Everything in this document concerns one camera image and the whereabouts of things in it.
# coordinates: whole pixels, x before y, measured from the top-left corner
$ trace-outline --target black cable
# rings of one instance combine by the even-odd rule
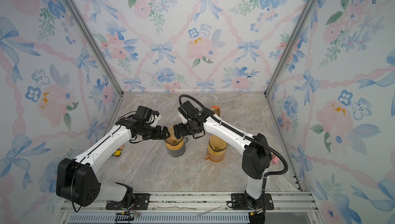
[[[215,122],[217,122],[217,123],[220,122],[219,119],[215,118],[215,116],[214,116],[213,114],[211,114],[211,110],[210,110],[210,109],[206,108],[202,103],[200,103],[200,101],[198,101],[197,99],[195,99],[195,98],[192,97],[192,96],[189,96],[189,95],[187,95],[187,94],[182,94],[182,95],[180,95],[180,96],[178,97],[178,102],[180,103],[180,105],[182,105],[182,102],[181,102],[181,98],[182,98],[182,97],[186,97],[186,98],[189,98],[189,99],[193,100],[193,101],[196,102],[204,111],[206,111],[206,112],[210,115],[210,117],[211,117]],[[239,135],[240,137],[244,137],[244,134],[241,133],[241,132],[239,132],[239,131],[236,130],[235,128],[233,128],[233,127],[231,127],[231,126],[229,126],[229,125],[227,125],[227,124],[225,124],[225,123],[222,123],[221,125],[224,126],[224,127],[226,127],[226,128],[228,128],[228,129],[231,130],[232,132],[236,133],[236,134]],[[250,138],[250,137],[248,137],[248,136],[245,136],[245,139],[249,140],[249,141],[252,142],[252,143],[255,143],[255,144],[257,144],[257,145],[260,145],[260,146],[264,147],[265,149],[270,150],[271,152],[273,152],[273,153],[280,159],[280,161],[281,161],[282,164],[284,165],[284,169],[281,170],[281,171],[274,171],[274,172],[267,172],[267,173],[265,173],[265,174],[264,174],[264,177],[265,177],[265,178],[267,178],[269,175],[281,175],[281,174],[284,174],[284,173],[286,173],[286,172],[288,171],[288,163],[287,163],[287,161],[285,161],[284,157],[282,157],[282,155],[280,155],[279,152],[277,152],[277,151],[274,150],[272,147],[269,147],[269,146],[267,146],[266,144],[264,144],[263,142],[261,142],[261,141],[259,141],[259,140],[256,140],[256,139],[254,139],[254,138]]]
[[[125,117],[125,116],[128,115],[129,113],[126,113],[126,114],[122,115],[121,117],[118,117],[118,120],[119,120],[119,118]]]
[[[121,126],[119,126],[119,128],[118,128],[116,131],[114,131],[113,134],[116,133],[120,128],[121,128]],[[87,155],[90,155],[96,148],[98,148],[98,147],[99,147],[102,143],[104,143],[108,138],[110,138],[110,136],[106,137],[106,139],[104,139],[98,146],[96,146],[94,149],[92,149]],[[75,169],[75,171],[74,171],[74,174],[73,174],[73,179],[72,179],[71,199],[72,199],[72,206],[73,206],[73,209],[74,209],[75,212],[78,212],[78,211],[81,209],[81,206],[79,207],[78,210],[77,210],[76,207],[74,206],[74,201],[73,201],[73,183],[74,183],[74,179],[75,179],[75,177],[76,177],[77,170],[82,166],[82,163],[81,163],[81,162],[82,162],[84,159],[85,159],[85,157],[82,158],[82,160],[81,160],[81,161],[79,162],[79,164],[77,165],[77,167],[76,167],[76,169]]]

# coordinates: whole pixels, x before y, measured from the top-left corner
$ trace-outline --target marble floor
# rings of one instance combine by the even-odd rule
[[[263,134],[269,145],[284,155],[263,94],[190,95],[206,107],[220,106],[221,118],[245,132]],[[177,115],[178,96],[124,94],[116,117],[143,105],[159,111],[162,118],[158,125],[181,123]],[[178,158],[167,153],[162,140],[125,143],[121,156],[111,156],[96,175],[99,182],[121,182],[132,186],[135,191],[244,191],[247,177],[241,168],[242,156],[233,147],[227,147],[225,158],[220,162],[204,160],[210,135],[207,133],[199,139],[190,136],[185,154]],[[279,162],[271,164],[270,169],[278,171],[282,167]],[[297,184],[294,183],[290,170],[284,175],[268,178],[266,191],[295,190]]]

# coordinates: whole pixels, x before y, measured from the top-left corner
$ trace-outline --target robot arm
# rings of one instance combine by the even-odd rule
[[[198,103],[202,109],[198,110],[189,101],[181,102],[181,97],[188,97]],[[245,191],[246,205],[251,209],[260,209],[264,205],[264,190],[266,178],[273,174],[283,174],[288,170],[285,159],[267,144],[262,134],[253,136],[223,121],[210,109],[199,101],[187,95],[179,98],[179,116],[182,123],[174,126],[176,138],[205,132],[212,133],[232,147],[242,156],[242,168],[247,174],[247,188]],[[139,106],[136,113],[123,117],[116,125],[91,148],[70,160],[65,158],[58,166],[56,193],[69,201],[83,207],[95,201],[115,201],[126,209],[134,203],[133,188],[121,183],[99,183],[95,173],[105,160],[122,144],[136,140],[141,135],[143,140],[166,139],[170,137],[167,127],[157,126],[161,118],[157,111]],[[272,151],[284,164],[279,172],[267,172],[270,165]]]

